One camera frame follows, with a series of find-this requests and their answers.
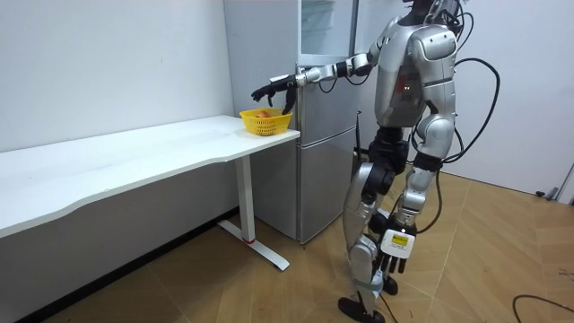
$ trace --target black cable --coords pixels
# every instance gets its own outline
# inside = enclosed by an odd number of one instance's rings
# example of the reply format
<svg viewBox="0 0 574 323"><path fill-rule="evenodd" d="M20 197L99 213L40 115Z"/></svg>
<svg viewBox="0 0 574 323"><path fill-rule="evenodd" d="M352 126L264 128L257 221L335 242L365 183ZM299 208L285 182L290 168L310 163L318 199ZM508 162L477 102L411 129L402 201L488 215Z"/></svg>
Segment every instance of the black cable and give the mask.
<svg viewBox="0 0 574 323"><path fill-rule="evenodd" d="M512 300L512 310L514 311L514 316L517 318L518 323L522 323L522 320L520 320L520 317L518 316L518 312L517 312L517 301L518 301L519 299L521 299L521 298L531 298L531 299L535 299L535 300L539 300L539 301L545 301L545 302L550 303L550 304L552 304L552 305L558 306L558 307L561 308L561 309L564 309L564 310L567 310L567 311L569 311L569 312L571 312L571 313L574 313L574 310L573 310L573 309L569 308L569 307L566 306L566 305L559 304L559 303L557 303L557 302L555 302L555 301L550 301L550 300L547 300L547 299L542 298L542 297L540 297L540 296L521 294L521 295L517 295L517 296Z"/></svg>
<svg viewBox="0 0 574 323"><path fill-rule="evenodd" d="M395 323L398 323L398 320L395 318L395 314L393 314L393 311L391 310L390 306L388 306L387 301L385 301L385 298L383 298L383 295L380 295L380 299L383 300L383 302L387 306L387 310L388 313L391 315L391 318L393 318Z"/></svg>
<svg viewBox="0 0 574 323"><path fill-rule="evenodd" d="M499 99L499 93L500 93L500 74L499 72L496 70L496 68L494 68L492 65L490 65L489 63L481 60L480 58L475 58L475 57L469 57L469 58L464 58L459 60L458 62L455 63L455 67L464 63L464 62L478 62L482 65L485 65L486 67L488 67L492 73L494 74L494 76L496 77L496 90L494 91L494 98L492 99L492 105L491 105L491 109L488 112L488 115L486 116L486 119L484 120L483 125L481 126L480 130L478 131L478 133L476 134L476 136L473 138L473 140L470 142L470 144L468 144L468 146L464 149L464 151L462 151L461 153L455 154L453 156L447 157L443 163L452 163L452 162L456 162L458 160L460 160L461 158L463 158L463 156L466 154L466 152L468 152L468 150L473 146L474 143L476 143L476 140L478 140L478 138L483 134L484 129L486 128L486 126L488 126L488 123L491 120L492 117L492 113L494 112L494 108L496 108L496 103Z"/></svg>
<svg viewBox="0 0 574 323"><path fill-rule="evenodd" d="M460 49L466 44L466 42L468 41L468 39L470 39L470 35L473 34L473 30L474 30L474 16L473 16L473 14L472 14L472 13L463 13L463 14L461 15L461 17L463 17L463 20L464 20L465 14L470 17L470 23L471 23L471 25L470 25L470 31L468 32L468 35L466 35L465 41L463 41L463 43L460 45L460 47L458 47L458 50L460 50Z"/></svg>
<svg viewBox="0 0 574 323"><path fill-rule="evenodd" d="M434 219L430 221L429 225L424 227L422 230L418 230L416 234L425 233L428 231L432 226L439 220L440 214L442 213L442 192L440 191L440 181L439 181L440 170L437 171L437 175L435 176L435 180L437 181L437 194L439 195L439 209L437 210L437 214L434 216Z"/></svg>
<svg viewBox="0 0 574 323"><path fill-rule="evenodd" d="M333 84L331 85L331 88L330 88L328 91L325 91L325 90L323 89L323 85L322 85L321 83L319 83L319 89L320 89L324 94L329 94L329 93L335 88L335 84L337 84L337 80L338 80L338 79L335 79L335 80L333 81Z"/></svg>
<svg viewBox="0 0 574 323"><path fill-rule="evenodd" d="M463 10L463 6L460 4L460 0L455 1L457 1L457 12L455 13L455 16L462 18L460 33L457 35L457 40L460 40L460 36L463 34L463 31L465 30L465 10Z"/></svg>
<svg viewBox="0 0 574 323"><path fill-rule="evenodd" d="M349 78L349 76L345 76L344 78L346 78L347 81L348 81L349 83L351 83L352 85L363 85L363 84L365 84L365 82L367 82L367 80L369 80L369 76L370 76L370 72L369 72L369 73L367 74L367 76L366 76L362 81L360 81L359 83L355 83L355 82L351 81L351 79Z"/></svg>

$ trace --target laminate floor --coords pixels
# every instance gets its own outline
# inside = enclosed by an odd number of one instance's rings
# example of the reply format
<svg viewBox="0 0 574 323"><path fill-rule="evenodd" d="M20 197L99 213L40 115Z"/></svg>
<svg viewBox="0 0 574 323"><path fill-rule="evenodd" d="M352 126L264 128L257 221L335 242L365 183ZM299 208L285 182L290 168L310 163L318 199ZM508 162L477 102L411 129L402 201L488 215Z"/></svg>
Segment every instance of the laminate floor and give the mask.
<svg viewBox="0 0 574 323"><path fill-rule="evenodd" d="M574 308L574 207L441 175L440 220L417 237L386 296L400 323L516 322L512 298L531 293ZM383 206L389 210L404 182ZM432 189L419 227L436 212ZM49 323L349 322L352 296L341 218L305 246L257 222L257 238L291 262L280 272L213 228L47 320ZM392 319L381 300L378 309ZM574 314L520 300L523 322L574 323Z"/></svg>

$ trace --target silver humanoid robot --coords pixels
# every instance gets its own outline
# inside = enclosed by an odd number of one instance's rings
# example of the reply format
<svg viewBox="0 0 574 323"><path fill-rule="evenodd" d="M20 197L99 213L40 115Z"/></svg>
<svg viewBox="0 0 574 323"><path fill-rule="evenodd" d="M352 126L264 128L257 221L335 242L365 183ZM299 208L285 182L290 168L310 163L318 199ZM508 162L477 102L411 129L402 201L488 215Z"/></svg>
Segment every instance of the silver humanoid robot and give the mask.
<svg viewBox="0 0 574 323"><path fill-rule="evenodd" d="M366 76L378 66L375 115L380 126L369 147L369 163L355 174L344 202L344 235L358 300L339 308L359 322L384 322L375 310L381 290L398 292L388 273L403 273L415 242L416 216L431 182L447 157L455 133L456 0L414 0L411 12L388 23L369 53L344 62L278 76L253 92L254 100L345 76ZM422 119L429 108L430 115ZM409 145L403 129L416 127L422 138L396 212L386 218L378 206L406 165Z"/></svg>

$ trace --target silver refrigerator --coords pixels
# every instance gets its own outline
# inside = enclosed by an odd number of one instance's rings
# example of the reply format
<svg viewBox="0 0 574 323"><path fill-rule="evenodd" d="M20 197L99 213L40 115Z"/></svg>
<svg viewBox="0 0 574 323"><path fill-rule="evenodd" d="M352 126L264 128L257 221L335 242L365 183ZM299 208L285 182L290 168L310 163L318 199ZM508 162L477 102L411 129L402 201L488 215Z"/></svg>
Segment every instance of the silver refrigerator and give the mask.
<svg viewBox="0 0 574 323"><path fill-rule="evenodd" d="M236 115L266 106L266 99L256 103L249 94L269 84L270 77L344 61L355 52L359 0L223 3L228 47L222 50L229 52ZM225 67L222 62L213 68ZM228 80L221 86L229 86ZM256 217L304 243L342 212L360 92L345 79L328 94L317 85L299 89L290 128L301 131L300 139L251 156ZM284 93L273 102L282 108Z"/></svg>
<svg viewBox="0 0 574 323"><path fill-rule="evenodd" d="M310 85L299 92L291 128L301 137L252 155L255 215L305 243L342 211L351 181L358 89Z"/></svg>

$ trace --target yellow basket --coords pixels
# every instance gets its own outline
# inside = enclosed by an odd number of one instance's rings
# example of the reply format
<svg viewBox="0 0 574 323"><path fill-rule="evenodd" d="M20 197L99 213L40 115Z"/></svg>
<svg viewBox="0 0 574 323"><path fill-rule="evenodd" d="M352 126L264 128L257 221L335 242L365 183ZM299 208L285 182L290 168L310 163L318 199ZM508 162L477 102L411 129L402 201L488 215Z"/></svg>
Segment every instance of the yellow basket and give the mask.
<svg viewBox="0 0 574 323"><path fill-rule="evenodd" d="M266 112L270 117L258 117L261 112ZM239 114L243 119L245 128L247 128L248 132L251 134L274 135L285 131L289 125L289 121L291 120L291 112L284 116L282 116L282 112L282 109L267 108L242 111Z"/></svg>

